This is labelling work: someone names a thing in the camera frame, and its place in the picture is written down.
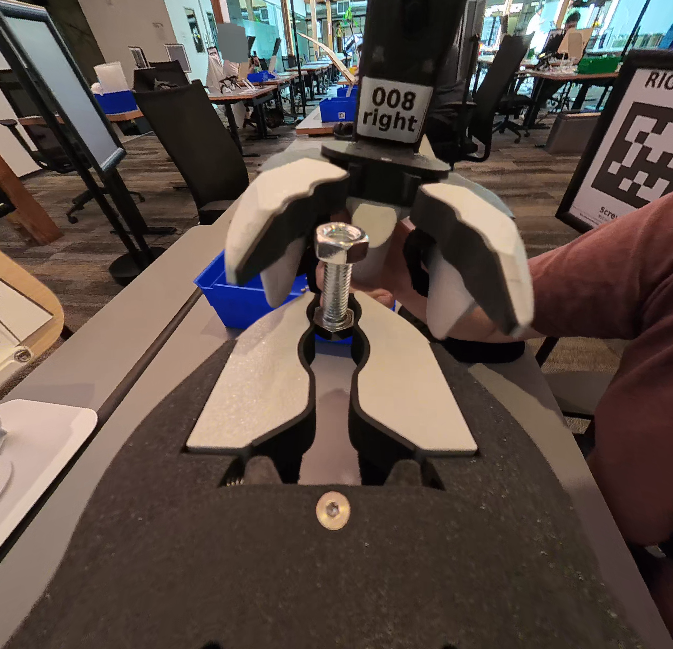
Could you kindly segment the person's right forearm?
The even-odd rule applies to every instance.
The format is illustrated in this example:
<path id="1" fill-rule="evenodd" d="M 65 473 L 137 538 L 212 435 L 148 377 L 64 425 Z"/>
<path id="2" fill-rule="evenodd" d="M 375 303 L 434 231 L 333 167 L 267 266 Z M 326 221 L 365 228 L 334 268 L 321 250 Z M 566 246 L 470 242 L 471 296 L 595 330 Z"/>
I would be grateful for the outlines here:
<path id="1" fill-rule="evenodd" d="M 477 343 L 491 343 L 503 344 L 512 342 L 525 342 L 532 339 L 542 339 L 545 334 L 537 332 L 533 328 L 527 328 L 519 336 L 512 337 L 502 333 L 497 326 L 485 314 L 483 309 L 479 306 L 466 312 L 460 319 L 451 327 L 448 335 L 436 335 L 430 332 L 429 327 L 425 323 L 425 315 L 416 317 L 413 314 L 408 315 L 410 322 L 413 322 L 416 327 L 432 340 L 444 341 L 453 339 L 461 342 L 477 342 Z"/>

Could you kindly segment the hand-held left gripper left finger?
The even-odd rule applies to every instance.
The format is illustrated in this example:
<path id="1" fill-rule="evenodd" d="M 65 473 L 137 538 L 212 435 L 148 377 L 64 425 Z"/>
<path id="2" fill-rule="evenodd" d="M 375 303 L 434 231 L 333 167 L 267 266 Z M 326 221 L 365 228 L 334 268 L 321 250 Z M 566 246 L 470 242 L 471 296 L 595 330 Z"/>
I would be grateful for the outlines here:
<path id="1" fill-rule="evenodd" d="M 186 440 L 192 454 L 270 458 L 297 484 L 315 439 L 315 295 L 303 293 L 243 331 Z"/>

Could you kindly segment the black floor lamp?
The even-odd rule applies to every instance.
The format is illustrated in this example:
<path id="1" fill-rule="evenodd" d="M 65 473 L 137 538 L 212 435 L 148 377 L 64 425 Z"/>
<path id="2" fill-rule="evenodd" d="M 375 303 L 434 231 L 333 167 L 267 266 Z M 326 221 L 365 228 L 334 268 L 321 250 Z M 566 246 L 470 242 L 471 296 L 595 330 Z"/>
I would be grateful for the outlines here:
<path id="1" fill-rule="evenodd" d="M 284 15 L 284 22 L 287 23 L 285 26 L 287 28 L 286 34 L 289 36 L 291 34 L 292 39 L 292 51 L 288 52 L 288 56 L 292 56 L 294 60 L 294 67 L 297 71 L 298 81 L 299 81 L 299 95 L 301 100 L 301 118 L 304 120 L 307 117 L 306 110 L 306 89 L 304 85 L 304 74 L 301 68 L 301 59 L 299 55 L 299 45 L 298 45 L 298 30 L 296 26 L 296 16 L 295 16 L 295 6 L 294 0 L 281 0 L 281 8 Z"/>

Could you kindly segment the small blue storage bin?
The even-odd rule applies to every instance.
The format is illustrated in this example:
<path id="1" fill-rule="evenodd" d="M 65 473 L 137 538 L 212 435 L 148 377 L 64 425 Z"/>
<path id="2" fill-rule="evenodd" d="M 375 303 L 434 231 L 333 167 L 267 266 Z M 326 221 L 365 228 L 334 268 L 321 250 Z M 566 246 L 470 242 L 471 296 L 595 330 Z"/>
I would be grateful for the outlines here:
<path id="1" fill-rule="evenodd" d="M 320 102 L 322 123 L 352 123 L 358 106 L 356 96 L 326 98 Z"/>
<path id="2" fill-rule="evenodd" d="M 138 110 L 134 94 L 130 90 L 102 94 L 94 93 L 94 98 L 106 115 L 120 115 Z"/>

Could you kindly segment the green storage bin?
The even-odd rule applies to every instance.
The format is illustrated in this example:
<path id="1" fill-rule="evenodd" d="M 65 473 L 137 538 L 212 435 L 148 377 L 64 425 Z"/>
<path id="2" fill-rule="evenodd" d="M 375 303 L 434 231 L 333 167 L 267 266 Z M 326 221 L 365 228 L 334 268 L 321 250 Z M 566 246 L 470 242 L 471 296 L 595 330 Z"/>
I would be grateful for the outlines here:
<path id="1" fill-rule="evenodd" d="M 577 75 L 603 75 L 618 72 L 622 57 L 616 55 L 585 55 L 577 64 Z"/>

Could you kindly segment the instruction sheet on stand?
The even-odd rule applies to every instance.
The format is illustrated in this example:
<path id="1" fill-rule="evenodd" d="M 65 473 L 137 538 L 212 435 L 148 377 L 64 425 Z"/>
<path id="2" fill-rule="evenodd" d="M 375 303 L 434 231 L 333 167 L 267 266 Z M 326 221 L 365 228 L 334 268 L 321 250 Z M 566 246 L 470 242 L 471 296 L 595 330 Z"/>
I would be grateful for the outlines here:
<path id="1" fill-rule="evenodd" d="M 54 346 L 63 307 L 1 253 L 1 387 Z M 97 425 L 96 412 L 54 401 L 1 403 L 1 547 L 8 547 Z"/>

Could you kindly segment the black framed easel board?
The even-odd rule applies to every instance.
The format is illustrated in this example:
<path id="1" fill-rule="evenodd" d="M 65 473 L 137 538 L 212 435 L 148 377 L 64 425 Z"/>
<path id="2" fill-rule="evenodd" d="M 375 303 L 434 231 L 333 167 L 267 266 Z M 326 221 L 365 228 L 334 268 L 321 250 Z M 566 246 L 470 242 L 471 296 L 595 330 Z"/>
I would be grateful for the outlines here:
<path id="1" fill-rule="evenodd" d="M 108 270 L 127 286 L 165 249 L 117 169 L 126 150 L 45 8 L 1 0 L 1 53 L 126 248 Z"/>

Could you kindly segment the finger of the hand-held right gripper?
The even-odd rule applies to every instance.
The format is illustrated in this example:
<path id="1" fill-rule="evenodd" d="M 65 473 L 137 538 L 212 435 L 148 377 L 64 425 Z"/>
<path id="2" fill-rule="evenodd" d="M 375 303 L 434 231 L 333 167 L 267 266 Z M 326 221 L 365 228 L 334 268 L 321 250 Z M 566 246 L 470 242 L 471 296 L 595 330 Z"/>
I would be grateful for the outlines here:
<path id="1" fill-rule="evenodd" d="M 445 339 L 478 306 L 502 334 L 518 338 L 534 318 L 534 290 L 515 222 L 472 190 L 423 184 L 410 220 L 431 239 L 427 326 Z"/>
<path id="2" fill-rule="evenodd" d="M 225 239 L 225 278 L 243 286 L 260 276 L 266 302 L 290 295 L 318 220 L 346 206 L 349 173 L 303 157 L 261 173 L 238 199 Z"/>

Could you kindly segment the grey waste bin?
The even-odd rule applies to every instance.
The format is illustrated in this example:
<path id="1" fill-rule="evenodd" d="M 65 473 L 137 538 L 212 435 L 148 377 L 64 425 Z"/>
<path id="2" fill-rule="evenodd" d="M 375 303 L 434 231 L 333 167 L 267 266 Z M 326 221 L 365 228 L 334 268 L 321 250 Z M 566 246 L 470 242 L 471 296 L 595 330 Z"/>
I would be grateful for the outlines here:
<path id="1" fill-rule="evenodd" d="M 554 156 L 579 156 L 596 127 L 600 112 L 569 111 L 556 116 L 544 144 L 544 151 Z"/>

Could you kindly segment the wooden pillar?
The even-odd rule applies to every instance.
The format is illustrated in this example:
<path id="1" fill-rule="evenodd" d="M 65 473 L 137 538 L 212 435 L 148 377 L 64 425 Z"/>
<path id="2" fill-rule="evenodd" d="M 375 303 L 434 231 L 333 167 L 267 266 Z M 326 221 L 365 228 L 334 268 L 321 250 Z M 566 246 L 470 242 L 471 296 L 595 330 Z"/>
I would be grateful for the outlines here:
<path id="1" fill-rule="evenodd" d="M 46 246 L 63 237 L 54 223 L 8 163 L 1 158 L 1 216 L 28 241 Z"/>

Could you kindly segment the silver hex nut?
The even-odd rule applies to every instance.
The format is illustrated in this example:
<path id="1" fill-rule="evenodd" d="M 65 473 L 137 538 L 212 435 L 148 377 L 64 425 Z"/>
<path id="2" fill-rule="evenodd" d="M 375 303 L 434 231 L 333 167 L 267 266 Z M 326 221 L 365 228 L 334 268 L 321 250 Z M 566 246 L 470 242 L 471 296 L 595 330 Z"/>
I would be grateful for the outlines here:
<path id="1" fill-rule="evenodd" d="M 329 222 L 315 229 L 315 255 L 333 265 L 352 265 L 363 261 L 369 249 L 369 237 L 358 226 Z"/>

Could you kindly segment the black framed marker sign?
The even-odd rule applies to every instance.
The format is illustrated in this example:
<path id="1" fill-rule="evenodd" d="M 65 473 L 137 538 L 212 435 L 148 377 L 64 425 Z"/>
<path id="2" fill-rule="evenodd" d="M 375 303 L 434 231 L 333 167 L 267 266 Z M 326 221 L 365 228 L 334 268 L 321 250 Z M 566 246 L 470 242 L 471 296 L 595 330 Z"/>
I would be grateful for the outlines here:
<path id="1" fill-rule="evenodd" d="M 585 233 L 672 192 L 672 50 L 632 50 L 556 218 Z"/>

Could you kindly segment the black office chair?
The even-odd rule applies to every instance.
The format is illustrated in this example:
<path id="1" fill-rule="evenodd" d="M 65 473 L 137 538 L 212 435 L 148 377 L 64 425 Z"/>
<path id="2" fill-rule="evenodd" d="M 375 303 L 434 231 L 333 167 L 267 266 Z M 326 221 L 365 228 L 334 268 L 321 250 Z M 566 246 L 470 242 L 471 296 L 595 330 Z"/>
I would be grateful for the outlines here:
<path id="1" fill-rule="evenodd" d="M 203 84 L 134 93 L 157 139 L 182 175 L 201 225 L 214 224 L 248 189 L 246 163 Z"/>
<path id="2" fill-rule="evenodd" d="M 430 108 L 425 135 L 437 159 L 484 162 L 491 153 L 494 118 L 513 98 L 506 91 L 530 46 L 532 36 L 507 36 L 473 98 L 462 93 L 459 101 L 441 97 Z"/>

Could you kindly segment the silver hex bolt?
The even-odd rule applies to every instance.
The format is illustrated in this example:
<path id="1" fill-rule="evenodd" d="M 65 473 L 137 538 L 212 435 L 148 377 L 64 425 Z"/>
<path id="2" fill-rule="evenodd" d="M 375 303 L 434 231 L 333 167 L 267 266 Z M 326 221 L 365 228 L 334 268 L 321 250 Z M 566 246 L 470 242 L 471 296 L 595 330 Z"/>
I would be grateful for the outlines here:
<path id="1" fill-rule="evenodd" d="M 354 314 L 349 308 L 352 265 L 326 264 L 323 266 L 323 288 L 320 304 L 314 311 L 316 333 L 331 342 L 340 342 L 351 336 Z"/>

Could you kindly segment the person's right hand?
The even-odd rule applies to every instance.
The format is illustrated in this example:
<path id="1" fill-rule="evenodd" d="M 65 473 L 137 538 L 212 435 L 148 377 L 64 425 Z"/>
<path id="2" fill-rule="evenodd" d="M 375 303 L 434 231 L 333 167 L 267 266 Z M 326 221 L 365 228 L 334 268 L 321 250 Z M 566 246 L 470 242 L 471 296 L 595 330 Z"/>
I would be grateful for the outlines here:
<path id="1" fill-rule="evenodd" d="M 412 316 L 426 323 L 427 299 L 414 290 L 403 254 L 405 242 L 414 228 L 409 219 L 396 224 L 383 266 L 373 279 L 358 279 L 353 266 L 349 292 L 362 292 L 391 310 L 400 304 Z"/>

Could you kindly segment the blue plastic parts bin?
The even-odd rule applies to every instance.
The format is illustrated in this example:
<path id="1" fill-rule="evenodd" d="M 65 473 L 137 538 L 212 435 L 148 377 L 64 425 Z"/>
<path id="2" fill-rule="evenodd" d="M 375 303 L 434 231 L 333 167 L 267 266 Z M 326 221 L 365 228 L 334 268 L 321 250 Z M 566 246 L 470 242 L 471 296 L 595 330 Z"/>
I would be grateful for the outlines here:
<path id="1" fill-rule="evenodd" d="M 226 280 L 225 251 L 200 274 L 195 283 L 214 308 L 225 327 L 241 329 L 236 352 L 231 358 L 280 359 L 286 368 L 306 370 L 316 355 L 318 339 L 326 345 L 350 345 L 349 356 L 363 367 L 376 350 L 383 350 L 386 335 L 403 319 L 394 316 L 360 291 L 349 298 L 345 327 L 330 331 L 323 326 L 326 308 L 322 291 L 311 287 L 307 277 L 315 277 L 318 259 L 312 247 L 300 257 L 298 276 L 290 283 L 290 293 L 277 308 L 266 301 L 260 274 L 243 285 Z"/>

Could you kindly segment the grey office chair seat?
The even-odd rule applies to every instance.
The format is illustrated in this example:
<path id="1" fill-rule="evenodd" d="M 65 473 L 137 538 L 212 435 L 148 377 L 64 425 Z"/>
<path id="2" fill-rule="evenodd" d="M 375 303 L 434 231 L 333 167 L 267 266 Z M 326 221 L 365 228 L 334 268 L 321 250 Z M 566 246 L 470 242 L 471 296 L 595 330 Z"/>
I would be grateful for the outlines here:
<path id="1" fill-rule="evenodd" d="M 589 419 L 628 345 L 618 339 L 546 337 L 532 342 L 551 393 L 568 417 Z"/>

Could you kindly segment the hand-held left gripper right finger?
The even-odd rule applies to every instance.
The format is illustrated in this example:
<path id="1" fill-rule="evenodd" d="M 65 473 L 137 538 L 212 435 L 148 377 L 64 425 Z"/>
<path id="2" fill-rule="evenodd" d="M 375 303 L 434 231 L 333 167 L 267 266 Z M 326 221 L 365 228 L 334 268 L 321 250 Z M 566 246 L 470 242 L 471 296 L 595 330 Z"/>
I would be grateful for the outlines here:
<path id="1" fill-rule="evenodd" d="M 349 439 L 363 485 L 383 485 L 411 460 L 472 458 L 478 446 L 440 362 L 451 359 L 408 320 L 364 293 L 354 314 Z"/>

